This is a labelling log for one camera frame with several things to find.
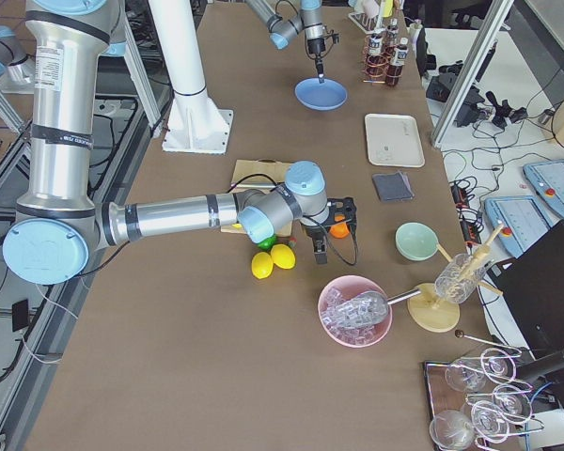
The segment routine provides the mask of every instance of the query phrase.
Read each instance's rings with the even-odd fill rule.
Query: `computer monitor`
[[[492,277],[535,357],[563,350],[564,221]],[[564,369],[546,377],[564,408]]]

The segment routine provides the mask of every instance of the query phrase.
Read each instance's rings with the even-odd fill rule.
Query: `pink bowl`
[[[343,275],[337,279],[334,279],[328,285],[324,287],[321,291],[320,299],[318,300],[318,314],[320,316],[321,326],[323,330],[326,331],[330,337],[335,340],[337,343],[340,343],[343,346],[347,346],[349,348],[365,348],[367,346],[374,345],[381,341],[388,331],[391,328],[391,323],[393,322],[393,309],[389,305],[388,307],[388,316],[384,319],[383,322],[376,324],[374,326],[374,337],[364,345],[355,345],[353,343],[347,343],[334,334],[332,334],[326,325],[321,320],[321,314],[328,308],[328,303],[324,300],[326,298],[327,293],[332,289],[336,288],[342,294],[342,297],[345,300],[349,300],[364,291],[378,291],[380,292],[385,298],[387,298],[386,293],[384,293],[383,289],[376,285],[371,280],[367,279],[366,277],[361,277],[359,275]]]

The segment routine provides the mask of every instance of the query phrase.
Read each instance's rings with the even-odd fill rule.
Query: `green bowl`
[[[397,229],[395,244],[397,250],[407,259],[423,261],[436,253],[439,239],[427,225],[406,223]]]

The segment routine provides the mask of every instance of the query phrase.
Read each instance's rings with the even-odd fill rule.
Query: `label on robot arm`
[[[39,46],[36,50],[36,89],[60,91],[63,78],[63,49]]]

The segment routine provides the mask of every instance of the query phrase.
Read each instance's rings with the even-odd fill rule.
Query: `yellow lemon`
[[[272,248],[271,253],[275,266],[282,268],[283,270],[290,270],[294,268],[296,258],[292,249],[290,249],[286,244],[276,244]]]
[[[274,263],[267,252],[259,252],[251,261],[251,272],[257,279],[269,277],[273,269]]]

